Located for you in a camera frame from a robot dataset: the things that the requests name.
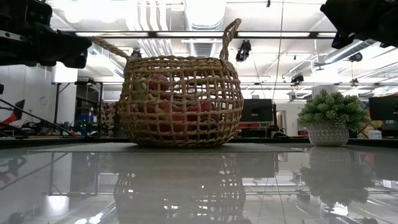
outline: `fluorescent light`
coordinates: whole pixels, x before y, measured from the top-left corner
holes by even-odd
[[[336,33],[319,33],[317,37],[335,37]]]
[[[238,37],[309,37],[309,32],[238,32]]]
[[[222,37],[223,32],[158,32],[158,37]]]
[[[181,43],[183,44],[220,44],[222,43],[222,40],[201,40],[201,39],[190,39],[190,40],[181,40]]]
[[[147,32],[76,32],[76,35],[80,37],[148,37]]]

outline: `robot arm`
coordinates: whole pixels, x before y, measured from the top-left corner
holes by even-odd
[[[84,68],[91,41],[50,28],[51,7],[39,0],[0,0],[0,66]]]

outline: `monitor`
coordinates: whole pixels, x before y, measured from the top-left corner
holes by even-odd
[[[373,121],[398,120],[398,96],[369,98],[369,112]]]
[[[273,121],[271,99],[246,99],[244,100],[242,118],[240,122]]]

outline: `basket handle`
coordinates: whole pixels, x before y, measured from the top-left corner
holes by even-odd
[[[90,37],[90,40],[96,44],[99,45],[100,47],[103,47],[104,49],[120,56],[120,57],[124,57],[125,59],[130,59],[131,56],[128,56],[126,53],[124,53],[122,50],[120,50],[119,48],[117,48],[115,45],[108,43],[106,40],[102,39],[101,37]]]
[[[241,25],[241,19],[235,19],[232,23],[230,23],[227,27],[225,27],[224,34],[223,34],[223,48],[220,52],[220,60],[228,61],[229,52],[228,52],[228,45],[234,39],[236,30],[238,29],[239,25]]]

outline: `ceiling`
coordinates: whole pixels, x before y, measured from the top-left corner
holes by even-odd
[[[130,10],[128,5],[128,2],[135,0],[78,0],[78,2],[85,2],[78,8],[78,11],[68,8],[71,1],[47,0],[53,7],[54,16],[51,25],[54,29],[78,32],[122,32],[130,30],[126,22],[139,16],[138,12]],[[183,0],[137,0],[140,10],[141,6],[146,5],[148,24],[150,24],[151,19],[154,19],[150,6],[156,2],[158,8],[155,21],[160,27],[159,4],[162,1],[166,3],[165,20],[167,28],[169,30],[186,30]],[[202,12],[203,17],[214,14],[211,10],[215,8],[212,4],[214,0],[201,0],[201,2],[203,6],[201,6],[201,9],[197,9],[198,13]],[[242,19],[240,31],[334,32],[333,25],[319,10],[324,2],[325,0],[272,0],[271,6],[266,7],[267,1],[226,0],[224,26],[239,17]],[[144,30],[154,30],[154,26],[140,25],[146,28]],[[128,52],[131,52],[132,48],[140,47],[137,39],[108,39],[107,41]],[[189,56],[188,44],[182,43],[182,39],[171,39],[170,42],[174,55]],[[289,99],[289,94],[296,94],[297,91],[300,94],[310,93],[311,89],[307,86],[293,88],[289,85],[291,76],[296,73],[302,73],[305,78],[304,82],[309,83],[349,83],[353,78],[359,78],[358,80],[361,83],[389,82],[389,78],[398,75],[396,65],[391,65],[396,63],[394,58],[398,56],[393,47],[382,49],[378,47],[378,44],[375,44],[361,51],[364,57],[361,62],[351,63],[342,60],[324,66],[322,67],[324,70],[318,71],[317,67],[312,66],[311,62],[305,60],[313,55],[325,56],[333,52],[335,49],[331,48],[331,39],[280,40],[277,37],[275,39],[251,39],[252,52],[249,58],[244,62],[236,62],[235,56],[241,42],[241,39],[235,39],[229,45],[229,61],[235,65],[239,79],[243,83],[266,83],[263,86],[242,86],[245,98],[251,98],[251,95],[272,98],[274,96],[274,85],[271,83],[274,82],[287,82],[286,86],[276,88],[274,99]],[[125,64],[124,59],[115,55],[110,56],[110,58],[122,71]],[[97,58],[89,57],[88,66],[79,71],[79,76],[89,76],[103,82],[122,82],[123,79],[112,72],[113,67],[109,68],[108,62],[105,63],[103,60],[104,58],[97,60]],[[386,65],[390,65],[388,69],[372,74],[372,72],[376,72]],[[349,90],[348,93],[350,94],[369,93],[375,88],[376,86],[367,86],[350,90],[350,86],[340,87],[341,91]],[[120,86],[112,87],[113,91],[117,89],[120,89]]]

